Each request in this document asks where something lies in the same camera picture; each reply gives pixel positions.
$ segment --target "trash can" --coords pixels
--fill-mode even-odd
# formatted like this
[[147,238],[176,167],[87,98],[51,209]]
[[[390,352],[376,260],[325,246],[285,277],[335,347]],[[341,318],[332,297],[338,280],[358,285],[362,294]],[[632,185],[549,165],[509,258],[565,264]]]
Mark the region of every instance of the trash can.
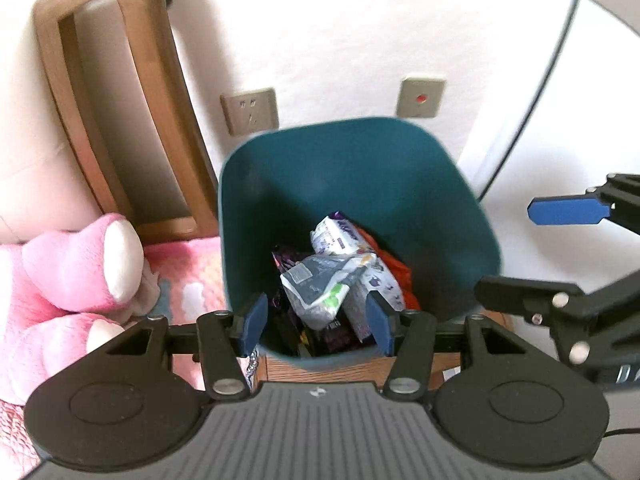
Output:
[[[438,320],[476,307],[473,288],[500,271],[491,227],[455,164],[420,127],[365,118],[277,130],[239,146],[220,176],[220,236],[231,309],[280,285],[271,250],[310,250],[309,233],[340,210],[412,270]],[[353,365],[376,347],[319,358],[287,353],[267,324],[260,348],[307,370]]]

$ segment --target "pink stuffed animal leg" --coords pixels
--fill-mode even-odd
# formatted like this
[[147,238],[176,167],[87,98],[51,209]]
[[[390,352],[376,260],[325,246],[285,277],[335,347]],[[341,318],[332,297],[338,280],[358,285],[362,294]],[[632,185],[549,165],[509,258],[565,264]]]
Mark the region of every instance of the pink stuffed animal leg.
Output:
[[24,330],[0,367],[0,397],[24,404],[45,380],[123,330],[97,314],[57,317]]
[[108,314],[135,295],[142,244],[123,216],[108,214],[79,233],[44,233],[22,248],[24,268],[44,298],[68,312]]

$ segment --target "pink plush toy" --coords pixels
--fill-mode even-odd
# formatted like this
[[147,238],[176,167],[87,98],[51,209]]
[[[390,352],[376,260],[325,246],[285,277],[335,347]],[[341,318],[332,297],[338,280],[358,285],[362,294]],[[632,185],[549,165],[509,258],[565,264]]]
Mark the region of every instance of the pink plush toy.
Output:
[[144,255],[108,214],[79,233],[0,246],[0,399],[24,404],[43,381],[123,331]]

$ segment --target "wall plate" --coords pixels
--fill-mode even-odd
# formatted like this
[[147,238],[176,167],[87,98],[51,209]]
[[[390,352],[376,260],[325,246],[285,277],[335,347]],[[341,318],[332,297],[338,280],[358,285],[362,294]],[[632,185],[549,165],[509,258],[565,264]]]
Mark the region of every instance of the wall plate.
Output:
[[438,114],[446,79],[441,77],[407,77],[400,86],[398,117],[432,118]]
[[245,136],[279,126],[276,92],[264,88],[254,92],[221,95],[220,103],[225,113],[229,135]]

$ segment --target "gray ribbed panel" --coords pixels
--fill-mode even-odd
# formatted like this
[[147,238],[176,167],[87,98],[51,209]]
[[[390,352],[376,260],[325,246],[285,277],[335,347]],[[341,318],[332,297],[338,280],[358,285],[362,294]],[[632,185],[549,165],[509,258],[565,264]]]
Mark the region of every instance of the gray ribbed panel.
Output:
[[[321,386],[326,394],[310,394]],[[445,440],[417,404],[369,383],[267,383],[212,410],[196,437],[134,471],[91,475],[46,463],[30,480],[604,480],[590,463],[523,473],[475,460]]]

